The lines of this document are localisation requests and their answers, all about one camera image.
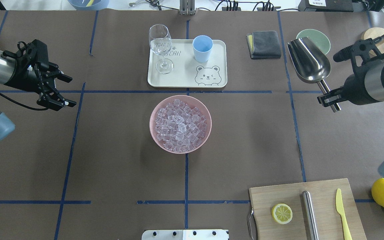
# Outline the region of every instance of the bowl of ice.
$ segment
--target bowl of ice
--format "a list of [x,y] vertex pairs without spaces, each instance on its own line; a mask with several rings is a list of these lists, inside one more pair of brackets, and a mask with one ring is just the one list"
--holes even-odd
[[198,99],[176,95],[162,100],[152,111],[149,130],[155,143],[167,152],[193,152],[207,141],[211,115]]

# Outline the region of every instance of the wine glass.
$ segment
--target wine glass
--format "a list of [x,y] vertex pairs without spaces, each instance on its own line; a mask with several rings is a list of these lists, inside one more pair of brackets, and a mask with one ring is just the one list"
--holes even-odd
[[149,46],[152,52],[162,55],[163,59],[157,61],[157,71],[167,74],[173,70],[174,64],[165,55],[169,53],[172,47],[171,36],[168,28],[163,24],[156,24],[149,29]]

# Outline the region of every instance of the wooden coaster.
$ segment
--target wooden coaster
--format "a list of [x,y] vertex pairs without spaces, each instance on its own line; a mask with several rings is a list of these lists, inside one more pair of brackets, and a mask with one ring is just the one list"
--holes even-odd
[[[368,38],[372,38],[372,39],[375,39],[377,37],[380,37],[384,34],[384,28],[381,28],[381,27],[372,27],[370,29],[368,29],[367,31],[365,31],[362,35],[361,35],[361,39],[368,39]],[[376,44],[377,48],[380,50],[381,53],[384,53],[384,43],[382,44]],[[371,50],[370,51],[370,54],[375,56],[375,53]]]

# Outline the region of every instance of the brown tabletop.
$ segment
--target brown tabletop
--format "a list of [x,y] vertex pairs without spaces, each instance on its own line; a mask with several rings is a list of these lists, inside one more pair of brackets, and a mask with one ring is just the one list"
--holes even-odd
[[[227,46],[221,89],[153,88],[148,29],[172,38],[208,35]],[[352,74],[332,56],[384,13],[169,11],[0,11],[0,50],[39,39],[49,60],[73,77],[58,81],[75,108],[34,112],[0,97],[16,130],[0,142],[0,239],[140,239],[147,229],[228,229],[248,238],[248,188],[348,178],[369,240],[384,239],[384,210],[371,197],[384,160],[384,102],[343,102],[332,113],[316,85],[298,79],[286,52],[313,28],[331,41],[331,88]],[[280,59],[252,60],[245,36],[274,30]],[[35,105],[37,95],[0,85]],[[170,154],[151,138],[153,108],[187,94],[212,115],[200,149]]]

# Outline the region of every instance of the folded cloth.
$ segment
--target folded cloth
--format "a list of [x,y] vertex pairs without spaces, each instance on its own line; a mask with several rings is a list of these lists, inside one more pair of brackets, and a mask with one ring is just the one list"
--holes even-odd
[[278,33],[275,31],[258,31],[247,34],[247,44],[252,59],[281,58]]

